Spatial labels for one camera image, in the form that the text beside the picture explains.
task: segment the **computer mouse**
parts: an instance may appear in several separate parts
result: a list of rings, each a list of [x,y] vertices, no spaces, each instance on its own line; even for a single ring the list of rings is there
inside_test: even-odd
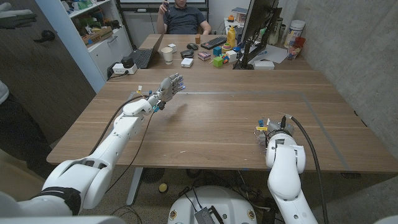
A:
[[[188,49],[192,49],[192,50],[198,50],[198,46],[196,44],[194,44],[194,43],[189,43],[187,45],[187,48]]]

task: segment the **hand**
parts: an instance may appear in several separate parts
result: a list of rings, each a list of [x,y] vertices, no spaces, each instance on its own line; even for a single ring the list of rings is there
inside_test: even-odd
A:
[[[165,78],[160,84],[158,90],[162,92],[162,101],[168,102],[173,98],[176,93],[184,90],[185,86],[183,86],[184,83],[182,81],[183,78],[182,76],[180,76],[179,73]]]
[[[163,3],[159,6],[159,14],[160,15],[164,15],[167,12],[167,6],[166,4],[168,4],[167,1],[163,1]]]
[[[29,27],[36,22],[36,14],[29,9],[10,11],[11,4],[5,2],[0,5],[0,29],[15,29]]]

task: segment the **yellow bottle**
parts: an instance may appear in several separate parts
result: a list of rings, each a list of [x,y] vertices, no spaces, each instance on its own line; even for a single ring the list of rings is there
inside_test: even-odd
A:
[[[226,36],[226,41],[231,45],[231,48],[235,47],[235,29],[233,26],[229,28],[228,34]]]

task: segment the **green cube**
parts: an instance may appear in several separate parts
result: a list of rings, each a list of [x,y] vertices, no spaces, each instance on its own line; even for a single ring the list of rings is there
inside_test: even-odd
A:
[[[223,65],[223,58],[222,57],[215,57],[213,60],[213,65],[216,67],[221,67]]]

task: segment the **door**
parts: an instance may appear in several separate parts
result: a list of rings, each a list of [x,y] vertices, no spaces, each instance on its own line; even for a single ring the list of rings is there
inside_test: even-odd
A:
[[[95,92],[35,1],[8,0],[37,14],[32,27],[0,30],[0,80],[42,128],[49,143],[62,137]],[[55,40],[36,43],[43,30]]]

